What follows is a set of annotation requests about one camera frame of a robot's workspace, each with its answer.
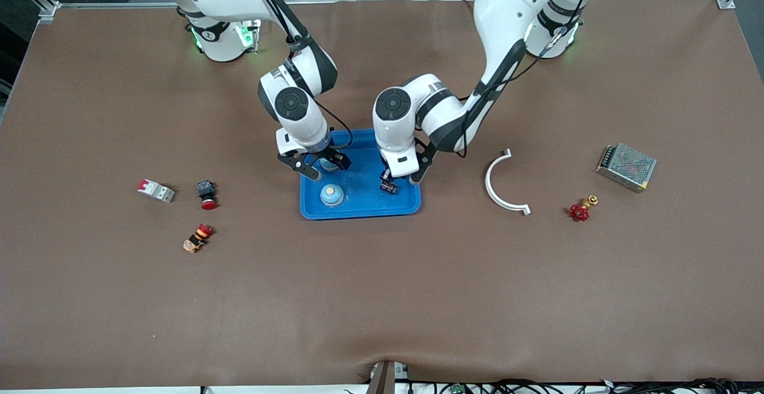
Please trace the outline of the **blue plastic tray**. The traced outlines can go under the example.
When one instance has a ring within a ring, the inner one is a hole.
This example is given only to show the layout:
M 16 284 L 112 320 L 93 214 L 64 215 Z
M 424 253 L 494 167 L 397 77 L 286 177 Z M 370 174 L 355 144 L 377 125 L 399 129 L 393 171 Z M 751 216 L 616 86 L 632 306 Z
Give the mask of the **blue plastic tray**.
M 355 219 L 365 217 L 407 216 L 415 214 L 422 205 L 422 193 L 418 185 L 407 179 L 396 179 L 398 192 L 395 195 L 380 190 L 380 174 L 384 165 L 377 149 L 372 128 L 358 128 L 352 131 L 351 146 L 341 151 L 352 164 L 347 171 L 325 170 L 320 163 L 314 168 L 321 174 L 319 180 L 312 181 L 300 177 L 298 206 L 308 220 Z M 342 190 L 342 201 L 327 206 L 321 200 L 322 189 L 333 186 Z

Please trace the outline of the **black red emergency stop button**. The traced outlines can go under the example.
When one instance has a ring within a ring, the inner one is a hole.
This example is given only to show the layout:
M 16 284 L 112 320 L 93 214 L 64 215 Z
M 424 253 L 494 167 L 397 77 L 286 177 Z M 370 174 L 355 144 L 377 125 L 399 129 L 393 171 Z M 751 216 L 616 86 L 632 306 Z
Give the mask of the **black red emergency stop button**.
M 204 211 L 212 211 L 218 206 L 216 201 L 217 190 L 214 182 L 210 180 L 200 181 L 196 185 L 197 193 L 200 198 L 200 207 Z

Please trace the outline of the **brown table mat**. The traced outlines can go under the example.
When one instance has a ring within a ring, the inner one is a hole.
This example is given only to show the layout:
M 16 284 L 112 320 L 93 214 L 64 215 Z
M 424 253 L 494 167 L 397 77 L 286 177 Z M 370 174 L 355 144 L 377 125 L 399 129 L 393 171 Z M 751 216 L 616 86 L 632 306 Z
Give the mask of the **brown table mat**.
M 764 84 L 714 0 L 594 0 L 406 217 L 308 221 L 259 77 L 169 8 L 61 10 L 0 125 L 0 389 L 764 381 Z M 655 158 L 634 193 L 607 146 Z M 485 190 L 493 170 L 506 211 Z M 142 179 L 175 191 L 142 195 Z M 218 206 L 196 185 L 214 182 Z M 568 209 L 599 204 L 577 222 Z M 182 248 L 200 223 L 215 233 Z

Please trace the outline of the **white red circuit breaker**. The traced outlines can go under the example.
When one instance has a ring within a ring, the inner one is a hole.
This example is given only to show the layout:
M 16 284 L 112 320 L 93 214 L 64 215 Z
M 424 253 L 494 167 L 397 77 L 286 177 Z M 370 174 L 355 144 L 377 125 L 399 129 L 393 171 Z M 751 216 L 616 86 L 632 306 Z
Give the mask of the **white red circuit breaker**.
M 171 188 L 145 178 L 139 182 L 137 191 L 142 193 L 142 195 L 150 196 L 155 200 L 164 201 L 167 203 L 171 202 L 175 195 L 175 191 Z

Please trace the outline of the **red valve with brass fitting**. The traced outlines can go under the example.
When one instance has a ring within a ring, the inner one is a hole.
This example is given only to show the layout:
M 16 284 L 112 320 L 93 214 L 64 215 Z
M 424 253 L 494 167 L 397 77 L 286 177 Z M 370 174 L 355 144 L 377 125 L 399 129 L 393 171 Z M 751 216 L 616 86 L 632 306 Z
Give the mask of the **red valve with brass fitting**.
M 584 222 L 590 218 L 590 210 L 599 204 L 599 199 L 595 195 L 590 195 L 577 204 L 573 204 L 568 209 L 569 215 L 577 222 Z

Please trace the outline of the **metal mesh power supply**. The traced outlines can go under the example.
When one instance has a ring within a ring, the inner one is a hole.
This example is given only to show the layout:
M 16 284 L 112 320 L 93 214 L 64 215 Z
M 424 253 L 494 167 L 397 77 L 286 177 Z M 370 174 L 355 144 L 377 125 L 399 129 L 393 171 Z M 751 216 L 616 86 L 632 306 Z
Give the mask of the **metal mesh power supply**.
M 604 149 L 596 172 L 631 192 L 642 193 L 648 187 L 656 165 L 655 158 L 618 143 Z

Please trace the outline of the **white curved plastic bracket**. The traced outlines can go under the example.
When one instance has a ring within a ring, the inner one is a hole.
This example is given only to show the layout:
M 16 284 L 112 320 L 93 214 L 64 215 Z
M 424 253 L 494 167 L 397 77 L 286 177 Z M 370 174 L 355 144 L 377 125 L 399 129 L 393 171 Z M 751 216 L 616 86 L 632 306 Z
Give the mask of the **white curved plastic bracket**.
M 507 202 L 496 193 L 496 190 L 494 190 L 494 187 L 493 187 L 492 177 L 493 177 L 494 168 L 496 168 L 497 165 L 499 165 L 499 163 L 505 162 L 506 160 L 509 160 L 510 158 L 512 158 L 512 152 L 511 152 L 511 149 L 507 147 L 502 152 L 502 155 L 500 155 L 497 158 L 494 158 L 494 160 L 488 165 L 488 168 L 486 169 L 486 172 L 485 172 L 486 194 L 489 196 L 491 201 L 494 202 L 494 204 L 501 207 L 502 209 L 506 211 L 519 212 L 523 214 L 524 216 L 529 216 L 530 214 L 532 214 L 532 211 L 529 205 L 527 204 L 519 205 L 519 204 L 513 204 L 510 202 Z

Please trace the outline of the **metal clamp bracket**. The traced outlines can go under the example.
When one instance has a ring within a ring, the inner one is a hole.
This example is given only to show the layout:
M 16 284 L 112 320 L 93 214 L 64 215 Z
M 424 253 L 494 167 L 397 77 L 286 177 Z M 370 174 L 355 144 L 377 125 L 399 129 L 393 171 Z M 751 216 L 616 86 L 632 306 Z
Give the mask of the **metal clamp bracket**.
M 414 394 L 408 365 L 403 362 L 377 362 L 370 378 L 365 394 Z

